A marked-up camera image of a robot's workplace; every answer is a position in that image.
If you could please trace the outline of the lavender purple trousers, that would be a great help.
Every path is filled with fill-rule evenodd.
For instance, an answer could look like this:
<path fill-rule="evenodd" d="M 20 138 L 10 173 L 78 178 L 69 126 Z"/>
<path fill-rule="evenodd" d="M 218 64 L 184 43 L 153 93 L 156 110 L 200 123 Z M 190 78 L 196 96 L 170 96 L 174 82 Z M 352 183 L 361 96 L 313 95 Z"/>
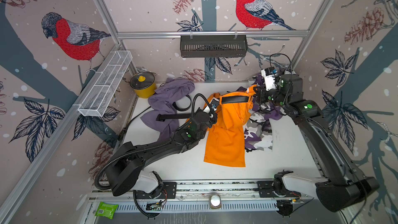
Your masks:
<path fill-rule="evenodd" d="M 192 93 L 195 85 L 184 78 L 168 78 L 164 85 L 155 90 L 155 94 L 148 99 L 152 111 L 145 113 L 141 120 L 149 128 L 160 133 L 158 142 L 167 141 L 174 131 L 179 128 L 177 119 L 157 121 L 158 115 L 176 114 L 173 103 Z"/>

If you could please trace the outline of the orange trousers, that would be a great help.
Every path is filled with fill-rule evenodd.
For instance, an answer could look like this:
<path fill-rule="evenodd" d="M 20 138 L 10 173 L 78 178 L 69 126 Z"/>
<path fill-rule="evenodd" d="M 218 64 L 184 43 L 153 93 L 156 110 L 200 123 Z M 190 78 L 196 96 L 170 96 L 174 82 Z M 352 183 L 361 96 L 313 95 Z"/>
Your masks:
<path fill-rule="evenodd" d="M 220 101 L 216 109 L 218 120 L 208 129 L 204 162 L 226 167 L 244 168 L 245 137 L 243 126 L 249 120 L 253 106 L 255 86 L 244 91 L 221 95 L 211 94 L 207 100 Z"/>

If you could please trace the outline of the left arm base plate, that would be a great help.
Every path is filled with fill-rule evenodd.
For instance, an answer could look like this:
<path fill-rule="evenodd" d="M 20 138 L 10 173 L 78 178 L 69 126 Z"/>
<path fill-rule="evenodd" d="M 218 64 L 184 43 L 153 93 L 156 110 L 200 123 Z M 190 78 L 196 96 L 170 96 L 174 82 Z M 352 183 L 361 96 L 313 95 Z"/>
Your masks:
<path fill-rule="evenodd" d="M 174 181 L 163 182 L 153 192 L 147 194 L 144 191 L 134 191 L 136 199 L 175 199 L 177 183 Z"/>

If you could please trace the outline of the purple camouflage trousers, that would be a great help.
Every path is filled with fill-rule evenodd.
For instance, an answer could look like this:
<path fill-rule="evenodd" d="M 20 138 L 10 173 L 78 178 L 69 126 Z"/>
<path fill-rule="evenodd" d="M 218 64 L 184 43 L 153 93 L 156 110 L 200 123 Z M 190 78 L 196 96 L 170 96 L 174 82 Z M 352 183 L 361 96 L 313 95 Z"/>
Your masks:
<path fill-rule="evenodd" d="M 249 82 L 255 86 L 264 85 L 264 79 L 260 74 L 253 76 Z M 284 115 L 282 108 L 271 102 L 260 105 L 256 94 L 253 95 L 252 102 L 254 105 L 249 110 L 251 116 L 243 127 L 245 151 L 272 151 L 273 135 L 270 120 L 280 120 Z"/>

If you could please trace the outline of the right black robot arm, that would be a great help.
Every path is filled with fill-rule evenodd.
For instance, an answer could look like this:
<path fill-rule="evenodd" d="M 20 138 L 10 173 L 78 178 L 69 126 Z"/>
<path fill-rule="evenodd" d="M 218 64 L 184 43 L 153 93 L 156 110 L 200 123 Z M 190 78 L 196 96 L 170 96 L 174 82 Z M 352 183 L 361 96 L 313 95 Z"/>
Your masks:
<path fill-rule="evenodd" d="M 292 171 L 274 176 L 273 188 L 278 195 L 298 192 L 318 199 L 331 212 L 365 203 L 379 188 L 374 177 L 365 176 L 344 153 L 329 128 L 322 110 L 313 100 L 303 98 L 303 80 L 298 75 L 281 75 L 276 88 L 255 86 L 257 102 L 280 106 L 298 126 L 312 157 L 318 162 L 322 177 L 306 177 Z"/>

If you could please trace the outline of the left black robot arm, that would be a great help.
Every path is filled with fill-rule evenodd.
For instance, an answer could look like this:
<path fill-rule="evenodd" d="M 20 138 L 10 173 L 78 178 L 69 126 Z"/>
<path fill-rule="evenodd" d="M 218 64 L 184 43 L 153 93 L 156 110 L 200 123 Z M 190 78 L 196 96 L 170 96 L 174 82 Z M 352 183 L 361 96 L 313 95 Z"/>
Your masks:
<path fill-rule="evenodd" d="M 163 181 L 155 171 L 144 168 L 165 157 L 183 153 L 193 149 L 202 140 L 208 129 L 217 122 L 219 100 L 213 98 L 206 101 L 204 109 L 194 108 L 188 114 L 158 115 L 156 120 L 186 119 L 187 122 L 175 130 L 164 142 L 134 146 L 131 142 L 124 143 L 99 170 L 94 178 L 98 190 L 111 190 L 113 196 L 121 196 L 130 190 L 143 191 L 152 198 L 158 196 L 163 189 Z"/>

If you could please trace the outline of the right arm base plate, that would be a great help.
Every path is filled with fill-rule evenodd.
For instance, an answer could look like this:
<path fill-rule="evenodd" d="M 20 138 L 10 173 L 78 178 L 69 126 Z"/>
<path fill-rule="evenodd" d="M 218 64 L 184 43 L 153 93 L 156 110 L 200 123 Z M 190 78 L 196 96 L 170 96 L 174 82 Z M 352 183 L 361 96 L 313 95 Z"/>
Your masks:
<path fill-rule="evenodd" d="M 301 194 L 287 190 L 284 185 L 274 185 L 273 180 L 257 181 L 260 198 L 300 198 Z"/>

